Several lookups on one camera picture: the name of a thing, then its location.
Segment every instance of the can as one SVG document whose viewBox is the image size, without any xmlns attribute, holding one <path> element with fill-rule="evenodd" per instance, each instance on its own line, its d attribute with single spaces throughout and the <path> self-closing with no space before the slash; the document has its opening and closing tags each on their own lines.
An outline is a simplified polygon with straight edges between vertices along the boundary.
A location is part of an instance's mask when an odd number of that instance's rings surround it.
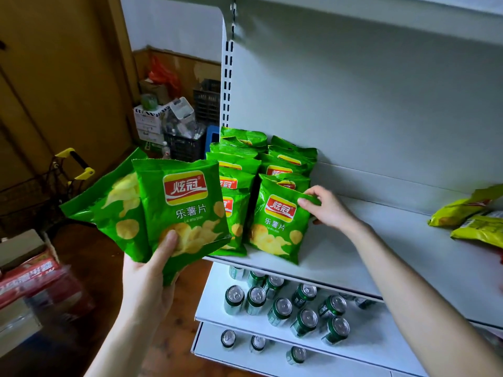
<svg viewBox="0 0 503 377">
<path fill-rule="evenodd" d="M 339 292 L 339 295 L 346 299 L 347 302 L 351 302 L 355 299 L 353 295 L 349 295 L 348 293 Z"/>
<path fill-rule="evenodd" d="M 244 309 L 249 315 L 258 315 L 266 303 L 266 293 L 262 287 L 255 286 L 249 289 Z"/>
<path fill-rule="evenodd" d="M 302 308 L 306 302 L 311 302 L 314 298 L 316 298 L 316 287 L 301 283 L 292 295 L 292 304 Z"/>
<path fill-rule="evenodd" d="M 328 319 L 334 316 L 342 316 L 346 312 L 347 308 L 346 301 L 343 297 L 338 295 L 330 295 L 325 301 L 318 307 L 318 316 L 324 319 Z"/>
<path fill-rule="evenodd" d="M 230 286 L 225 292 L 224 310 L 229 315 L 236 315 L 244 301 L 244 291 L 238 285 Z"/>
<path fill-rule="evenodd" d="M 222 343 L 224 350 L 230 350 L 236 343 L 235 332 L 233 330 L 226 329 L 223 331 L 222 336 L 220 336 L 220 342 Z"/>
<path fill-rule="evenodd" d="M 307 352 L 304 348 L 293 346 L 286 352 L 286 361 L 290 365 L 302 364 L 307 357 Z"/>
<path fill-rule="evenodd" d="M 262 287 L 264 285 L 264 281 L 266 280 L 266 275 L 262 272 L 258 271 L 251 271 L 248 274 L 248 287 L 252 288 L 255 287 L 256 285 Z"/>
<path fill-rule="evenodd" d="M 266 298 L 272 299 L 276 296 L 276 293 L 280 291 L 281 287 L 285 284 L 285 279 L 279 276 L 269 275 L 266 279 L 266 284 L 264 285 L 264 291 L 266 292 Z"/>
<path fill-rule="evenodd" d="M 334 317 L 326 323 L 322 333 L 323 337 L 321 340 L 326 345 L 334 345 L 348 338 L 349 323 L 344 318 Z"/>
<path fill-rule="evenodd" d="M 250 352 L 260 353 L 266 347 L 266 339 L 261 336 L 252 336 L 250 340 Z"/>
<path fill-rule="evenodd" d="M 244 268 L 229 266 L 229 275 L 232 279 L 242 280 L 244 277 Z"/>
<path fill-rule="evenodd" d="M 374 302 L 374 300 L 368 300 L 365 298 L 355 298 L 355 304 L 358 308 L 362 310 L 366 310 L 369 307 L 373 306 L 377 302 Z"/>
<path fill-rule="evenodd" d="M 292 315 L 292 302 L 287 298 L 277 298 L 267 314 L 267 319 L 272 326 L 278 327 Z"/>
<path fill-rule="evenodd" d="M 316 329 L 318 315 L 311 308 L 304 308 L 297 314 L 297 319 L 290 326 L 290 330 L 296 337 L 304 337 Z"/>
</svg>

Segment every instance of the brand logo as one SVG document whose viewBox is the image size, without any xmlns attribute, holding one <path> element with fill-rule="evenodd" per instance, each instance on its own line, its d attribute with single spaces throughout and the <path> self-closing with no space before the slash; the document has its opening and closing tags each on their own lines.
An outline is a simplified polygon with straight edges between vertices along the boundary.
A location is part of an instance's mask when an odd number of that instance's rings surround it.
<svg viewBox="0 0 503 377">
<path fill-rule="evenodd" d="M 285 188 L 295 190 L 295 183 L 290 180 L 281 180 L 278 185 L 284 186 Z"/>
<path fill-rule="evenodd" d="M 486 207 L 491 201 L 492 199 L 483 199 L 482 201 L 466 203 L 465 205 Z"/>
<path fill-rule="evenodd" d="M 278 159 L 286 160 L 289 163 L 292 163 L 292 164 L 295 164 L 295 165 L 302 165 L 302 163 L 299 160 L 294 159 L 292 157 L 285 156 L 285 155 L 278 155 Z"/>
<path fill-rule="evenodd" d="M 226 163 L 225 161 L 219 161 L 218 165 L 220 165 L 221 167 L 224 167 L 224 168 L 232 168 L 232 169 L 243 170 L 243 167 L 241 165 L 232 164 L 232 163 Z"/>
<path fill-rule="evenodd" d="M 293 173 L 293 171 L 290 168 L 279 167 L 277 165 L 269 165 L 267 167 L 266 171 L 267 176 L 273 176 L 275 174 L 281 174 L 281 173 Z"/>
<path fill-rule="evenodd" d="M 232 205 L 234 205 L 232 197 L 223 197 L 223 206 L 225 206 L 226 217 L 230 217 L 232 215 Z"/>
<path fill-rule="evenodd" d="M 279 218 L 285 222 L 293 221 L 296 210 L 296 204 L 275 195 L 269 196 L 265 207 L 266 214 L 272 215 L 273 217 Z"/>
<path fill-rule="evenodd" d="M 237 189 L 237 179 L 220 176 L 220 187 L 227 189 Z"/>
<path fill-rule="evenodd" d="M 167 174 L 162 179 L 166 203 L 171 206 L 198 201 L 208 196 L 206 180 L 200 170 Z"/>
</svg>

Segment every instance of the right hand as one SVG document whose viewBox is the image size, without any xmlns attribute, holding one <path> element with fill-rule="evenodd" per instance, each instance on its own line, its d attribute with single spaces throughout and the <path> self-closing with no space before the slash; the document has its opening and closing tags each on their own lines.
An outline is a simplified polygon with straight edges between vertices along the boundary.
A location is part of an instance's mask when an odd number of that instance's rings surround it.
<svg viewBox="0 0 503 377">
<path fill-rule="evenodd" d="M 299 198 L 297 201 L 301 208 L 307 210 L 317 218 L 318 222 L 315 221 L 315 224 L 321 222 L 345 232 L 361 223 L 330 190 L 326 190 L 323 186 L 315 185 L 304 193 L 316 196 L 321 201 L 321 206 L 317 206 L 305 198 Z"/>
</svg>

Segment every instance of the cart handle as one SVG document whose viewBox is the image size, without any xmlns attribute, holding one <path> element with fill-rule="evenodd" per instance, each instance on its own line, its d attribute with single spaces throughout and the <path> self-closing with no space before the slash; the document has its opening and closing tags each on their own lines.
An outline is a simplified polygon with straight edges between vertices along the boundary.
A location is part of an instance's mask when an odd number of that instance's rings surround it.
<svg viewBox="0 0 503 377">
<path fill-rule="evenodd" d="M 78 153 L 73 148 L 66 148 L 65 151 L 61 151 L 60 153 L 57 153 L 55 156 L 56 157 L 63 157 L 63 158 L 67 158 L 68 156 L 71 156 L 82 167 L 84 172 L 82 174 L 78 175 L 77 177 L 75 177 L 75 180 L 87 180 L 89 177 L 91 177 L 95 173 L 95 170 L 92 169 L 84 161 L 84 159 L 78 155 Z"/>
</svg>

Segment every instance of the white wall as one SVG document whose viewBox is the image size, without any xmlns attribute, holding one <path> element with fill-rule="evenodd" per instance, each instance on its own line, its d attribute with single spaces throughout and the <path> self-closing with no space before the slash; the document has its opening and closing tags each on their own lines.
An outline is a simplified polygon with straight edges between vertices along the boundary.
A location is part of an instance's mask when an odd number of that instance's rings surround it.
<svg viewBox="0 0 503 377">
<path fill-rule="evenodd" d="M 172 0 L 121 0 L 132 50 L 157 49 L 221 62 L 220 9 Z"/>
</svg>

